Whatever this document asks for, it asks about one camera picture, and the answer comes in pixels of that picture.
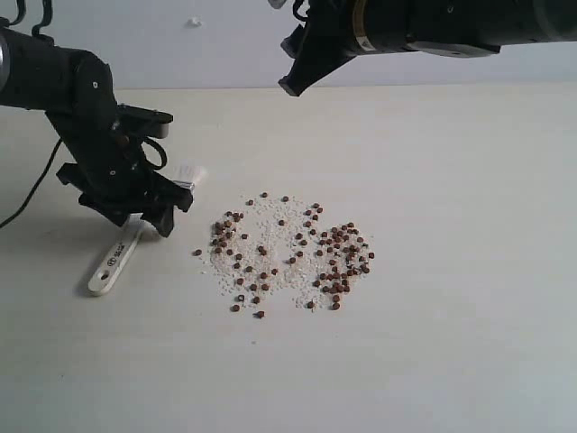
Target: table surface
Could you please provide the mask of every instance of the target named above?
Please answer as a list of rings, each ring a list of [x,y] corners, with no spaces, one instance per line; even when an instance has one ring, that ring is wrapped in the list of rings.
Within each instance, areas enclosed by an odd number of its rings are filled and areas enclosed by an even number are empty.
[[[53,169],[0,232],[5,432],[574,431],[577,84],[122,91],[208,170],[174,234],[86,296],[118,229]],[[56,134],[3,111],[0,215]],[[60,152],[55,168],[71,161]],[[228,312],[192,249],[241,195],[322,200],[377,253],[332,314]]]

